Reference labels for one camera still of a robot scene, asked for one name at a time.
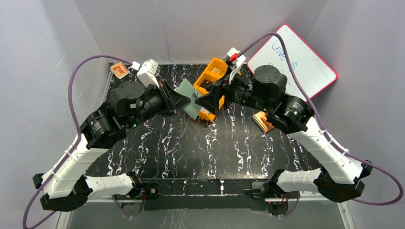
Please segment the green card holder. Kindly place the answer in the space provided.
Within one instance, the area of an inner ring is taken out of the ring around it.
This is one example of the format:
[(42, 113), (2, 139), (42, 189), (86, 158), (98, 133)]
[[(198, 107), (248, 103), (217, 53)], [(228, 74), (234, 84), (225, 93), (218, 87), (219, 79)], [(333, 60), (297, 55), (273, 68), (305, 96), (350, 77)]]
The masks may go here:
[(183, 81), (176, 89), (176, 92), (190, 99), (190, 103), (183, 107), (182, 110), (191, 119), (197, 119), (199, 112), (202, 109), (202, 106), (195, 103), (195, 100), (201, 97), (201, 94), (198, 92), (198, 90), (187, 79), (183, 79)]

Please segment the yellow three-compartment bin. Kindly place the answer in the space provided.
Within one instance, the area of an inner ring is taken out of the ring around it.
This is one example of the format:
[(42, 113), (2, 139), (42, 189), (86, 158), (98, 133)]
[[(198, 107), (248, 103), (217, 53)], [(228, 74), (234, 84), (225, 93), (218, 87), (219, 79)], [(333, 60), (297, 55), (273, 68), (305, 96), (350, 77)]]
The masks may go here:
[[(213, 58), (211, 60), (211, 62), (207, 65), (207, 67), (204, 69), (204, 71), (200, 74), (199, 78), (195, 81), (195, 83), (193, 84), (193, 86), (198, 90), (198, 92), (201, 95), (205, 95), (207, 93), (210, 92), (210, 89), (204, 89), (202, 87), (200, 87), (200, 85), (202, 84), (203, 81), (210, 81), (212, 82), (212, 84), (219, 80), (221, 77), (223, 77), (227, 71), (227, 64), (218, 58)], [(222, 75), (217, 75), (214, 73), (211, 73), (212, 68), (214, 67), (218, 67), (220, 68), (223, 72)], [(205, 120), (207, 122), (212, 123), (215, 118), (216, 115), (210, 113), (208, 110), (206, 110), (205, 108), (202, 108), (201, 111), (199, 112), (198, 117), (202, 120)]]

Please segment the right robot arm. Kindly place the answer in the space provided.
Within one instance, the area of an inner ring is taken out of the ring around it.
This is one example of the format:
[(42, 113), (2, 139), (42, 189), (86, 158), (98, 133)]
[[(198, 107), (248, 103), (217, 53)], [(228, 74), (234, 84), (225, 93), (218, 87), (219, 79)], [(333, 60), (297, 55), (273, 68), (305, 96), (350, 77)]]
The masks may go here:
[(312, 192), (338, 203), (360, 197), (365, 188), (362, 178), (370, 175), (370, 167), (336, 149), (333, 139), (326, 138), (318, 127), (309, 104), (286, 93), (287, 82), (287, 77), (276, 67), (264, 65), (255, 70), (251, 84), (225, 75), (195, 102), (213, 114), (219, 112), (220, 99), (224, 104), (261, 110), (272, 126), (299, 142), (321, 164), (321, 168), (308, 171), (279, 169), (267, 184), (252, 188), (249, 194), (280, 198), (294, 191)]

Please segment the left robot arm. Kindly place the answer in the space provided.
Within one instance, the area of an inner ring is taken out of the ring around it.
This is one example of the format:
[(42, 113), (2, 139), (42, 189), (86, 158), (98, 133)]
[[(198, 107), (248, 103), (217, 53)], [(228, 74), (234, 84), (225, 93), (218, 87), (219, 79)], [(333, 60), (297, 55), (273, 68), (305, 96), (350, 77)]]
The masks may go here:
[(57, 165), (47, 173), (34, 176), (36, 186), (44, 185), (42, 208), (68, 212), (95, 198), (144, 196), (146, 186), (134, 172), (108, 177), (90, 177), (85, 172), (116, 142), (126, 138), (128, 129), (156, 115), (174, 115), (190, 102), (190, 95), (180, 94), (165, 80), (148, 86), (137, 81), (121, 83), (80, 125), (75, 142)]

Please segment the gold card stack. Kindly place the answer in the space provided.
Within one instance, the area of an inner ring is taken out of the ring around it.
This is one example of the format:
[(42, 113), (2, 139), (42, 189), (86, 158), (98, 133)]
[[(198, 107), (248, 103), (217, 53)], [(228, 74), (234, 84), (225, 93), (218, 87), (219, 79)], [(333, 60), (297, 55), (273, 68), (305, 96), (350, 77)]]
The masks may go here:
[(211, 70), (211, 73), (214, 73), (214, 74), (217, 74), (217, 75), (222, 75), (222, 70), (220, 69), (220, 68), (218, 68), (218, 67), (214, 67), (214, 68), (212, 68), (212, 70)]

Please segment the black card stack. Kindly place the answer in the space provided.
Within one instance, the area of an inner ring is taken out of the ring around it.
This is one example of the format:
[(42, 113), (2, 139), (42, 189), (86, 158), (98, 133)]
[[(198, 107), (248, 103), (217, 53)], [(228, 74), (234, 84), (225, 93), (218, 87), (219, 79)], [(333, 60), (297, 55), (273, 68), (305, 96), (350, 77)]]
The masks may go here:
[(210, 87), (212, 84), (212, 82), (210, 81), (203, 81), (202, 84), (200, 85), (200, 87), (207, 89), (208, 87)]

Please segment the small orange card box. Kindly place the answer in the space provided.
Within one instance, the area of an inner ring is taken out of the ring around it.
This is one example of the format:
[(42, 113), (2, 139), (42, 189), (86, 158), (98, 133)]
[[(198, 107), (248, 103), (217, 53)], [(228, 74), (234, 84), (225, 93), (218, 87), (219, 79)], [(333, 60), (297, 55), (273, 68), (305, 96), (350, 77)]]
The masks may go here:
[(110, 70), (113, 73), (113, 75), (118, 79), (122, 79), (123, 77), (127, 76), (130, 73), (129, 69), (125, 66), (123, 62), (118, 62), (111, 65)]

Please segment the orange book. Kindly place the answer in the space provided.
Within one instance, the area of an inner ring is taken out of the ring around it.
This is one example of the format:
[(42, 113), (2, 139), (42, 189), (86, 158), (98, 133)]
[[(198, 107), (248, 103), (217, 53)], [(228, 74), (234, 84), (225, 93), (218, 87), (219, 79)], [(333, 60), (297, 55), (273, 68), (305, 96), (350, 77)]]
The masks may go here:
[(260, 127), (264, 134), (272, 131), (275, 127), (267, 121), (266, 119), (266, 112), (260, 111), (253, 116), (253, 120), (255, 123)]

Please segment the pink-framed whiteboard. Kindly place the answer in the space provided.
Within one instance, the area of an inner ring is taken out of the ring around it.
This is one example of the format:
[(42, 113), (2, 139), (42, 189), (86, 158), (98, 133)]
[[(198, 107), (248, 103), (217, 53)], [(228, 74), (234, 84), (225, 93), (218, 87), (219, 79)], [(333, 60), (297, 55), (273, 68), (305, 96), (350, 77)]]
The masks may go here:
[[(283, 24), (276, 33), (282, 37), (296, 78), (310, 98), (313, 98), (338, 79), (337, 72), (288, 24)], [(274, 66), (288, 78), (286, 93), (298, 96), (303, 100), (306, 99), (293, 80), (282, 45), (275, 36), (271, 36), (247, 62), (251, 72), (262, 65)]]

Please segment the black mounting plate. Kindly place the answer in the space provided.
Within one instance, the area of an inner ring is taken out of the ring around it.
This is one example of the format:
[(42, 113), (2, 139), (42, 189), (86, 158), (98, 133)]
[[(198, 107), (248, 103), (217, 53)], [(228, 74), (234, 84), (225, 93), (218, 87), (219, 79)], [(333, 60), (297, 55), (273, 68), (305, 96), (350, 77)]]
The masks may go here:
[(250, 209), (284, 215), (296, 191), (284, 193), (268, 179), (143, 179), (135, 194), (115, 194), (125, 210), (139, 203), (141, 211), (166, 209)]

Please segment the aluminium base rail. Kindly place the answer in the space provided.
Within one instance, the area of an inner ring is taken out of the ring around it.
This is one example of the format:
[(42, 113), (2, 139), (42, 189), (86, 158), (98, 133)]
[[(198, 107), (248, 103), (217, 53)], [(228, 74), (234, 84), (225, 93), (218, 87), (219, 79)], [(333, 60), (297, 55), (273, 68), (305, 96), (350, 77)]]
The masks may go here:
[(316, 186), (284, 188), (276, 181), (266, 179), (138, 179), (122, 177), (83, 177), (74, 186), (72, 194), (82, 195), (87, 200), (113, 197), (139, 199), (147, 202), (165, 198), (225, 200), (230, 198), (286, 200), (297, 197), (297, 192), (317, 193)]

